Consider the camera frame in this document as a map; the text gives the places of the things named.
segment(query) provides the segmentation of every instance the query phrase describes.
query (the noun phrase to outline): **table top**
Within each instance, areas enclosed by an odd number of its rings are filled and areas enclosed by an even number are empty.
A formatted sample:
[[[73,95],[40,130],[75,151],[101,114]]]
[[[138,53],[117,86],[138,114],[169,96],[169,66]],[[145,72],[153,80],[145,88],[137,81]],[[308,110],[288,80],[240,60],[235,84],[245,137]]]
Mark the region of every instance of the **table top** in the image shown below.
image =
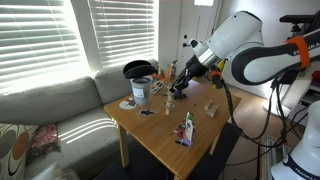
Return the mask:
[[[167,88],[164,87],[162,91],[167,92]],[[183,93],[187,98],[172,100],[174,108],[170,110],[169,115],[166,115],[166,108],[163,105],[167,96],[161,92],[152,94],[148,105],[133,110],[119,107],[120,102],[133,95],[123,97],[104,107],[119,125],[180,179],[189,176],[230,117],[224,89],[213,89],[208,84],[191,80],[189,87],[184,89]],[[214,117],[210,117],[204,109],[209,100],[213,101],[213,105],[219,105]],[[240,98],[232,96],[232,101],[236,108]],[[155,114],[141,115],[141,110],[146,109],[154,111]],[[186,117],[187,112],[193,113],[195,118],[192,146],[175,143],[178,138],[173,132]]]

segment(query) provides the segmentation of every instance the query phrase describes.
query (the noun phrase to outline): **carpet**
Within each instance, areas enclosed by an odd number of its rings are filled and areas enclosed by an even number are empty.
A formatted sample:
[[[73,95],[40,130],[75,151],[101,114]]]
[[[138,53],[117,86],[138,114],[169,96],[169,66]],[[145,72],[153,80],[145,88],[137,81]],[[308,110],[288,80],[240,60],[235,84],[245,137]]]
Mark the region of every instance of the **carpet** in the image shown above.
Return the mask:
[[[209,154],[209,148],[190,174],[188,180],[218,179],[238,138],[239,134],[234,130],[233,126],[226,123],[221,131],[213,155],[211,156]],[[172,180],[174,178],[174,174],[172,174],[138,142],[130,144],[128,148],[130,157],[130,165],[128,167],[123,168],[121,159],[119,158],[93,179]]]

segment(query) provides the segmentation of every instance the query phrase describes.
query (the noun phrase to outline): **orange clamp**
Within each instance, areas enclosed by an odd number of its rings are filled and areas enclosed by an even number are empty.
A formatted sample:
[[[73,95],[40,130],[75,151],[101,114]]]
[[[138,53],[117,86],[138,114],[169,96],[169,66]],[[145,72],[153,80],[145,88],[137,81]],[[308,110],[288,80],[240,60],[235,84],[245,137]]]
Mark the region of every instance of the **orange clamp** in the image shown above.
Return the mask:
[[[213,76],[215,76],[215,75],[217,75],[217,76],[219,76],[221,79],[223,79],[223,78],[222,78],[222,75],[221,75],[221,72],[219,72],[219,71],[211,71],[211,72],[210,72],[210,77],[213,77]]]
[[[301,68],[305,68],[310,64],[309,51],[303,36],[297,36],[286,41],[286,43],[296,44],[300,53]]]

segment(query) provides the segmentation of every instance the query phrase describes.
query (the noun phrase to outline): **cup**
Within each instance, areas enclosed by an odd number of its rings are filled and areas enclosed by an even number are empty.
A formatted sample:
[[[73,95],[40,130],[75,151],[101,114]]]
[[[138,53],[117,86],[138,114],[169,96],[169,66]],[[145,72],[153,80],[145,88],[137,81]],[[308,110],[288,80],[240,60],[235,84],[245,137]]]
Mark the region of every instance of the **cup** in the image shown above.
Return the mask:
[[[150,102],[152,76],[143,76],[130,79],[134,101],[140,106],[147,105]]]

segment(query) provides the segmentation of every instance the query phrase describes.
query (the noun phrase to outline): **patterned pillow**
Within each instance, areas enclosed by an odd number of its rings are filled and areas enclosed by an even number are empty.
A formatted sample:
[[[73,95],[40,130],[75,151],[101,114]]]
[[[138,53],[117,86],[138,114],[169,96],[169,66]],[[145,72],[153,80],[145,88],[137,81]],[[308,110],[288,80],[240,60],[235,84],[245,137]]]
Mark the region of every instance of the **patterned pillow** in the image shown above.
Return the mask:
[[[45,125],[37,130],[28,153],[27,164],[30,164],[35,158],[52,151],[60,151],[57,126],[55,124]]]
[[[22,179],[26,154],[38,126],[0,124],[0,179]]]

